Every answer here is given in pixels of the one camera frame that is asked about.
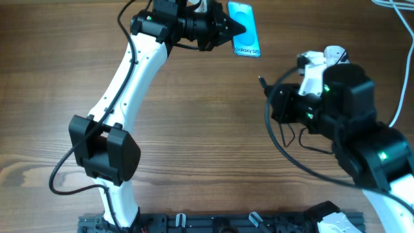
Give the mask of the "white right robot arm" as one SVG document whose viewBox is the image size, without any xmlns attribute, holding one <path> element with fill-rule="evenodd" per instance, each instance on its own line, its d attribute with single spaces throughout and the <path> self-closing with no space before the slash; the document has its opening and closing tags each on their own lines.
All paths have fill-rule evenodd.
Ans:
<svg viewBox="0 0 414 233">
<path fill-rule="evenodd" d="M 375 85 L 363 68 L 343 63 L 322 74 L 322 94 L 299 95 L 299 84 L 285 83 L 296 68 L 274 84 L 259 83 L 267 98 L 265 124 L 280 153 L 299 169 L 323 181 L 361 189 L 386 232 L 413 231 L 413 148 L 397 129 L 376 119 Z M 332 153 L 353 179 L 343 182 L 295 160 L 276 139 L 270 121 L 301 123 L 309 133 L 332 142 Z"/>
</svg>

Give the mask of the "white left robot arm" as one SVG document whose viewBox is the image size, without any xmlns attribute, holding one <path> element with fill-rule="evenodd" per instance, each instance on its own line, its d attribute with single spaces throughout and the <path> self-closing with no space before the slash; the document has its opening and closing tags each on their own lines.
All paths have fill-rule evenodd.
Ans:
<svg viewBox="0 0 414 233">
<path fill-rule="evenodd" d="M 100 189 L 111 230 L 126 232 L 138 223 L 131 179 L 141 151 L 131 134 L 172 48 L 187 39 L 197 42 L 197 50 L 210 51 L 244 32 L 217 1 L 152 1 L 133 16 L 124 57 L 107 90 L 87 116 L 74 116 L 69 124 L 76 164 Z"/>
</svg>

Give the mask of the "white power strip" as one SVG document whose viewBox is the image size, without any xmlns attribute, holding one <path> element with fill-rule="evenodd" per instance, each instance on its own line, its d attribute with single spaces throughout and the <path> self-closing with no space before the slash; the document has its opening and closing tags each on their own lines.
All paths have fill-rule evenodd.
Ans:
<svg viewBox="0 0 414 233">
<path fill-rule="evenodd" d="M 327 66 L 333 66 L 341 63 L 349 63 L 349 54 L 341 46 L 331 45 L 325 48 L 324 57 L 327 60 Z"/>
</svg>

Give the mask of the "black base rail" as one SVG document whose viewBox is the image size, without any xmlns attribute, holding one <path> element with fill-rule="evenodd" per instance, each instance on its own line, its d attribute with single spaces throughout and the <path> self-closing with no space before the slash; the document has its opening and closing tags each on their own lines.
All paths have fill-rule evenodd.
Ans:
<svg viewBox="0 0 414 233">
<path fill-rule="evenodd" d="M 271 232 L 316 232 L 302 212 L 262 214 L 264 225 Z M 78 233 L 116 232 L 115 226 L 104 217 L 80 217 Z M 174 232 L 260 232 L 261 230 L 248 219 L 246 214 L 230 215 L 187 215 L 183 227 L 176 225 L 176 217 L 166 214 L 142 214 L 133 232 L 174 233 Z"/>
</svg>

